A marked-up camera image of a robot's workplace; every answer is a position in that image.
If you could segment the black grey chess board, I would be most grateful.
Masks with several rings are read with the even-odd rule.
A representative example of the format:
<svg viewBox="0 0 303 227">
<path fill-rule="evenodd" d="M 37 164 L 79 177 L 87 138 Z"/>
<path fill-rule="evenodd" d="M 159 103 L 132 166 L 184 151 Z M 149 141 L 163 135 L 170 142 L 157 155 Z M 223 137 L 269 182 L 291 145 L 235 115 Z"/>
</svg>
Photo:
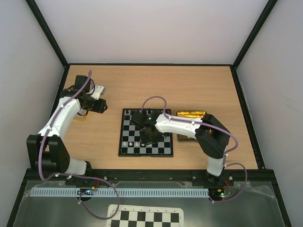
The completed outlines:
<svg viewBox="0 0 303 227">
<path fill-rule="evenodd" d="M 141 146 L 140 129 L 130 123 L 134 112 L 138 108 L 124 108 L 122 111 L 121 131 L 118 155 L 120 157 L 173 157 L 173 136 L 171 133 L 164 133 L 164 141 Z"/>
</svg>

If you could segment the gold metal tray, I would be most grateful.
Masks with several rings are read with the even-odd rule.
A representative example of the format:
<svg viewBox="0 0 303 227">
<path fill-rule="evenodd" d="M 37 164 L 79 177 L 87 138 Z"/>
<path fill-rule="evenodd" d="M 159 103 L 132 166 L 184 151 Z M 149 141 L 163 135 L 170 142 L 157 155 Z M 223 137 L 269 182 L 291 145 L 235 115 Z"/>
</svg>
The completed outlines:
<svg viewBox="0 0 303 227">
<path fill-rule="evenodd" d="M 207 114 L 207 111 L 177 111 L 176 116 L 186 118 L 203 118 Z M 197 140 L 184 135 L 177 135 L 177 141 L 179 143 L 197 143 Z"/>
</svg>

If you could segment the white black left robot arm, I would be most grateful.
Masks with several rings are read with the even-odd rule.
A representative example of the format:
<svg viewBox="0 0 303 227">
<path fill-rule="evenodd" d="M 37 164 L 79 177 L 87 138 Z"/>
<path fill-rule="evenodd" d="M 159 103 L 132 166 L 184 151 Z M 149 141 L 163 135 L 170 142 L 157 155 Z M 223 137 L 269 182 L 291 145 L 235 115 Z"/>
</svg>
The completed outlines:
<svg viewBox="0 0 303 227">
<path fill-rule="evenodd" d="M 107 110 L 106 101 L 101 98 L 106 88 L 95 85 L 91 74 L 77 75 L 74 84 L 61 92 L 47 124 L 38 134 L 27 138 L 30 166 L 43 181 L 48 180 L 43 171 L 54 176 L 67 174 L 72 177 L 85 175 L 91 169 L 89 161 L 72 158 L 63 142 L 74 117 L 85 117 L 89 112 L 102 114 Z"/>
</svg>

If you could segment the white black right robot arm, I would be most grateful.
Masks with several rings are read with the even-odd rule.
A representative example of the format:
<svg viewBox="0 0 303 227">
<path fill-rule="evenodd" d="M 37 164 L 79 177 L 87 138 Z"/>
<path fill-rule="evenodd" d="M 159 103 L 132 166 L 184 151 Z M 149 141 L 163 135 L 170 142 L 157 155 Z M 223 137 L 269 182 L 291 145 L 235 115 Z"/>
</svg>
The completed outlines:
<svg viewBox="0 0 303 227">
<path fill-rule="evenodd" d="M 211 185 L 217 185 L 223 180 L 224 152 L 231 134 L 213 115 L 186 118 L 159 110 L 152 111 L 149 115 L 136 111 L 130 124 L 140 129 L 140 138 L 145 145 L 162 141 L 165 133 L 195 139 L 208 156 L 205 180 Z"/>
</svg>

